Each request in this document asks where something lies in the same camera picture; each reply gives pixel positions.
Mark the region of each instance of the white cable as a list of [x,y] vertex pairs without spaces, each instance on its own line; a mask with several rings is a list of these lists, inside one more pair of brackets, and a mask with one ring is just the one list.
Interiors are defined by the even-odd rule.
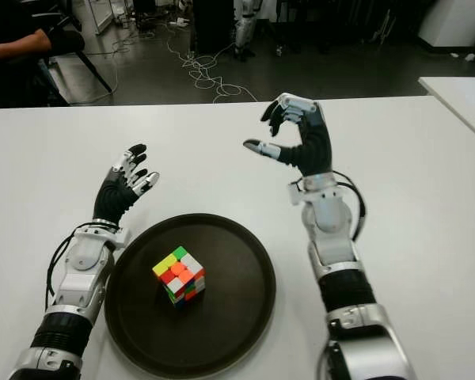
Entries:
[[[169,33],[176,35],[176,32],[171,30],[167,24],[162,24]],[[242,85],[235,85],[231,83],[225,83],[223,81],[223,77],[212,77],[209,75],[209,70],[213,67],[218,65],[218,61],[216,60],[220,54],[222,54],[225,50],[234,46],[234,43],[230,44],[229,46],[223,48],[221,51],[216,53],[216,55],[201,55],[198,58],[190,59],[190,58],[183,58],[181,53],[178,51],[173,50],[170,45],[171,37],[167,40],[167,50],[169,52],[177,55],[177,58],[182,62],[181,67],[189,68],[193,70],[188,71],[188,75],[194,79],[194,86],[197,89],[212,89],[215,88],[217,93],[216,97],[213,99],[213,103],[215,103],[220,97],[235,97],[241,95],[243,91],[247,92],[248,95],[254,100],[258,101],[257,98],[244,86]],[[201,60],[209,59],[208,62],[202,63]]]
[[[118,78],[118,65],[116,64],[116,61],[114,60],[114,57],[116,55],[116,53],[126,53],[128,51],[130,51],[130,48],[128,47],[125,47],[125,46],[130,46],[130,45],[133,45],[135,44],[137,41],[134,40],[134,38],[136,37],[140,37],[140,35],[138,33],[134,34],[133,32],[131,32],[127,37],[123,38],[122,40],[117,40],[115,42],[113,42],[111,44],[111,47],[113,49],[113,51],[109,52],[109,54],[111,54],[111,59],[112,59],[112,65],[114,66],[114,71],[115,71],[115,86],[114,88],[111,90],[110,93],[105,93],[103,95],[100,95],[98,97],[95,97],[91,100],[87,100],[87,101],[76,101],[74,103],[70,103],[70,105],[89,105],[89,104],[92,104],[92,103],[95,103],[96,101],[99,101],[100,99],[104,99],[105,97],[108,97],[110,95],[113,95],[117,90],[118,90],[118,86],[120,84],[120,80]],[[151,33],[151,36],[148,36],[148,37],[142,37],[142,40],[161,40],[159,38],[154,38],[154,34]]]

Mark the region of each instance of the wire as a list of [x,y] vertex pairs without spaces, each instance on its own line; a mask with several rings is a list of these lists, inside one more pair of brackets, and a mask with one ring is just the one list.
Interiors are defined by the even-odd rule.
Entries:
[[105,97],[113,95],[118,90],[118,86],[120,85],[120,80],[118,78],[118,65],[116,64],[116,61],[114,60],[115,55],[118,54],[118,53],[127,53],[127,52],[129,52],[130,48],[128,46],[131,46],[133,44],[137,44],[138,41],[135,40],[135,38],[137,38],[137,37],[141,38],[141,40],[161,40],[159,38],[155,38],[155,35],[153,33],[145,33],[145,34],[146,34],[146,36],[141,35],[137,32],[130,32],[128,34],[128,36],[126,36],[122,40],[116,40],[111,44],[112,51],[86,54],[86,55],[111,55],[112,65],[114,66],[114,72],[115,72],[115,85],[111,89],[110,93],[105,93],[103,95],[100,95],[100,96],[95,97],[93,99],[89,99],[87,101],[76,101],[74,103],[70,103],[70,105],[90,105],[92,103],[95,103],[96,101],[104,99]]
[[[169,28],[167,24],[161,25],[163,25],[169,33],[173,34],[174,36],[176,35],[176,32]],[[169,42],[171,38],[172,37],[168,38],[166,42],[167,50],[175,54],[177,58],[182,62],[181,67],[191,69],[188,71],[188,75],[190,75],[190,77],[194,79],[194,87],[196,87],[197,89],[215,89],[216,97],[213,99],[212,103],[215,103],[220,97],[235,97],[238,95],[242,95],[243,92],[246,92],[248,95],[250,95],[250,97],[254,101],[258,101],[257,98],[246,87],[242,85],[225,83],[222,76],[212,77],[209,74],[209,70],[218,65],[217,58],[219,57],[219,55],[233,47],[234,43],[223,48],[215,55],[201,55],[197,58],[183,58],[180,52],[175,51],[170,47]],[[209,60],[205,63],[202,63],[201,60],[205,59]]]
[[367,209],[366,204],[364,203],[364,198],[361,192],[359,191],[359,188],[350,177],[336,170],[333,170],[332,172],[338,174],[349,182],[349,184],[347,184],[346,182],[338,182],[337,184],[345,188],[350,188],[355,193],[359,201],[359,221],[357,222],[357,226],[355,226],[355,231],[351,238],[353,241],[356,241],[364,227],[364,222],[366,221]]
[[53,256],[51,257],[51,261],[49,263],[49,266],[47,267],[46,293],[45,293],[45,297],[44,297],[44,310],[48,309],[49,294],[51,294],[51,296],[55,295],[55,291],[54,291],[52,283],[51,283],[51,279],[52,279],[52,276],[53,276],[53,271],[55,270],[55,267],[56,267],[57,263],[62,258],[65,251],[67,250],[67,248],[70,244],[70,241],[74,237],[76,231],[79,228],[82,228],[84,226],[99,226],[99,227],[107,227],[107,228],[113,228],[113,229],[119,228],[119,227],[114,226],[112,224],[107,224],[107,223],[102,223],[102,222],[88,222],[88,223],[80,224],[79,226],[75,227],[74,230],[72,231],[72,233],[69,236],[67,236],[65,239],[63,239],[63,241],[60,243],[58,248],[55,250],[55,253],[53,253]]

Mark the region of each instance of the white table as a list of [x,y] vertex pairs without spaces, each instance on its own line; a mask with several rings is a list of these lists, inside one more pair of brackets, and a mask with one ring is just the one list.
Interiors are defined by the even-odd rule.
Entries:
[[[335,169],[369,208],[358,242],[368,278],[419,378],[475,379],[475,136],[433,97],[321,103]],[[54,248],[90,218],[108,167],[137,142],[161,180],[122,219],[134,236],[174,215],[215,213],[250,229],[275,266],[271,328],[219,378],[314,378],[325,313],[301,208],[287,195],[299,175],[241,146],[269,139],[265,106],[0,110],[0,378],[40,323]],[[296,139],[284,126],[277,141]],[[84,379],[150,378],[115,348],[102,315],[84,359]]]
[[419,82],[475,132],[475,78],[426,77]]

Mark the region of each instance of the black chair leg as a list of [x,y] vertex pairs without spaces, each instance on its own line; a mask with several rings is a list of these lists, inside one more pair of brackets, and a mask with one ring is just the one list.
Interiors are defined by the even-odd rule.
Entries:
[[53,83],[48,78],[46,78],[44,72],[40,68],[37,70],[37,78],[49,89],[51,94],[55,96],[56,102],[52,105],[56,107],[70,107],[70,104],[65,100],[56,86],[53,85]]
[[76,51],[76,54],[78,55],[79,59],[86,65],[86,67],[89,68],[89,70],[97,77],[98,81],[102,83],[102,85],[105,87],[105,89],[108,91],[108,93],[112,92],[111,87],[106,83],[106,81],[101,77],[100,74],[98,74],[97,68],[91,63],[91,61],[88,59],[88,57],[82,52],[82,51]]

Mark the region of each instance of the rubik's cube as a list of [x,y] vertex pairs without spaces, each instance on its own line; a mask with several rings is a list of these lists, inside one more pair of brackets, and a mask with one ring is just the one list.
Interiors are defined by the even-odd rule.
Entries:
[[203,266],[181,246],[155,265],[153,273],[175,306],[183,305],[206,287]]

